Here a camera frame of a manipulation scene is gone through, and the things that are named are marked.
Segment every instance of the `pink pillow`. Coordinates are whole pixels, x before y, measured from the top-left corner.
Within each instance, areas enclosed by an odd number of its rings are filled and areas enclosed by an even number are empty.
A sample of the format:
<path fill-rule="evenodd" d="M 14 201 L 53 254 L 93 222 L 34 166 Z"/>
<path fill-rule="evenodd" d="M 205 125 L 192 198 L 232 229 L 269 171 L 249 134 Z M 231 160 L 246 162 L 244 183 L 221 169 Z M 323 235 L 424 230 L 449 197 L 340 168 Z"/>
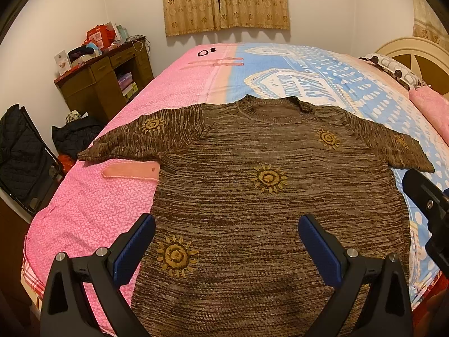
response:
<path fill-rule="evenodd" d="M 409 99 L 449 145 L 449 101 L 428 86 L 410 90 Z"/>

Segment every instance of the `beige curtain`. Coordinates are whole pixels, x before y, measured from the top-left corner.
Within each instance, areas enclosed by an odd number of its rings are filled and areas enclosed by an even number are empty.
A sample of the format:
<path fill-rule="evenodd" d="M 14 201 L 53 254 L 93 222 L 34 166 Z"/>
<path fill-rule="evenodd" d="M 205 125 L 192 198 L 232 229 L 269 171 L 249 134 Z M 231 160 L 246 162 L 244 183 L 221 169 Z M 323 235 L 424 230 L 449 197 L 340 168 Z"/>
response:
<path fill-rule="evenodd" d="M 413 36 L 425 38 L 449 51 L 449 35 L 426 0 L 413 0 Z"/>
<path fill-rule="evenodd" d="M 219 29 L 218 0 L 163 0 L 163 5 L 168 37 Z"/>
<path fill-rule="evenodd" d="M 287 0 L 220 0 L 220 26 L 290 29 Z"/>

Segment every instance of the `sun embroidery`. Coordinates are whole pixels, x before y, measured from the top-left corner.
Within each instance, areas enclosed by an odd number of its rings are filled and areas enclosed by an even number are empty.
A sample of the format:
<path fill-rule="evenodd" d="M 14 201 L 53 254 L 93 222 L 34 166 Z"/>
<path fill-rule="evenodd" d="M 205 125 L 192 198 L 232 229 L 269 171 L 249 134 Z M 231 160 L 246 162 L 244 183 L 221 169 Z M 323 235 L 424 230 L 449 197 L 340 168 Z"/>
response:
<path fill-rule="evenodd" d="M 271 168 L 271 165 L 262 165 L 262 168 L 254 167 L 254 169 L 255 172 L 250 172 L 249 176 L 251 181 L 255 181 L 254 188 L 262 193 L 266 191 L 277 193 L 288 185 L 287 171 Z"/>
<path fill-rule="evenodd" d="M 406 149 L 409 149 L 409 146 L 407 145 L 407 142 L 404 138 L 398 135 L 395 135 L 394 138 L 396 139 L 396 142 L 398 142 L 401 146 L 403 146 Z"/>
<path fill-rule="evenodd" d="M 158 242 L 160 247 L 158 253 L 161 253 L 161 256 L 157 260 L 162 261 L 162 271 L 167 271 L 170 276 L 187 278 L 185 271 L 194 271 L 191 265 L 196 264 L 198 261 L 192 258 L 192 256 L 198 254 L 199 251 L 195 249 L 189 250 L 192 242 L 184 243 L 182 236 L 177 239 L 173 235 L 171 238 L 166 237 L 165 240 L 167 245 Z"/>
<path fill-rule="evenodd" d="M 317 133 L 317 136 L 320 137 L 320 141 L 324 143 L 324 146 L 328 146 L 329 148 L 337 149 L 341 142 L 338 140 L 334 133 L 331 133 L 329 130 L 320 129 Z"/>
<path fill-rule="evenodd" d="M 143 122 L 141 128 L 143 133 L 148 133 L 152 130 L 158 130 L 165 124 L 164 119 L 147 119 Z"/>

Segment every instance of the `white wall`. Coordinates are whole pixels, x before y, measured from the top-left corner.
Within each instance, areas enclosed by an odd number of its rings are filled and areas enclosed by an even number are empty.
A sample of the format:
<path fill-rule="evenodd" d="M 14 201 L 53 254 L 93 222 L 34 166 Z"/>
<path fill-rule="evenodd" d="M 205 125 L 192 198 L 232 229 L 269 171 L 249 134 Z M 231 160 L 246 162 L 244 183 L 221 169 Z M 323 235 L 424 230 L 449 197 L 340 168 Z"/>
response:
<path fill-rule="evenodd" d="M 151 66 L 160 74 L 197 44 L 279 42 L 310 45 L 354 56 L 413 31 L 412 0 L 289 0 L 291 29 L 227 29 L 165 37 L 162 0 L 106 0 L 108 18 L 151 42 Z"/>
<path fill-rule="evenodd" d="M 24 105 L 47 145 L 56 153 L 51 127 L 62 127 L 69 109 L 54 85 L 54 56 L 79 47 L 86 32 L 108 22 L 104 0 L 30 0 L 0 44 L 0 117 Z M 18 213 L 26 213 L 3 192 Z"/>

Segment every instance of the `bed sheet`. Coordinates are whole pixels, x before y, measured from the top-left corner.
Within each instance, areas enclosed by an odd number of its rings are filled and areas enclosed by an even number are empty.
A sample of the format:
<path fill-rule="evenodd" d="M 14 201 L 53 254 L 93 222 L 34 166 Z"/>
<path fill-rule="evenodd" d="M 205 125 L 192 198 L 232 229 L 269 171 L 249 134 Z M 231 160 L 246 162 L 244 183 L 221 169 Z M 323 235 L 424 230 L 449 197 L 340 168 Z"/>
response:
<path fill-rule="evenodd" d="M 198 53 L 208 50 L 207 55 Z M 367 120 L 417 139 L 435 174 L 426 174 L 440 189 L 449 187 L 446 164 L 449 147 L 390 78 L 376 74 L 367 63 L 349 56 L 305 46 L 282 44 L 217 44 L 188 51 L 127 105 L 100 134 L 140 115 L 195 103 L 234 102 L 246 94 L 261 98 L 297 96 L 315 105 L 334 105 Z M 36 215 L 26 238 L 25 258 L 40 284 L 45 284 L 52 260 L 60 251 L 70 257 L 91 254 L 112 244 L 153 202 L 155 184 L 134 179 L 106 179 L 111 163 L 87 166 L 77 162 L 50 205 Z M 403 170 L 392 169 L 402 191 Z M 416 307 L 438 274 L 426 254 L 427 220 L 405 197 L 409 208 L 410 298 Z M 138 269 L 121 288 L 131 303 Z M 99 324 L 111 331 L 93 289 L 86 292 Z"/>

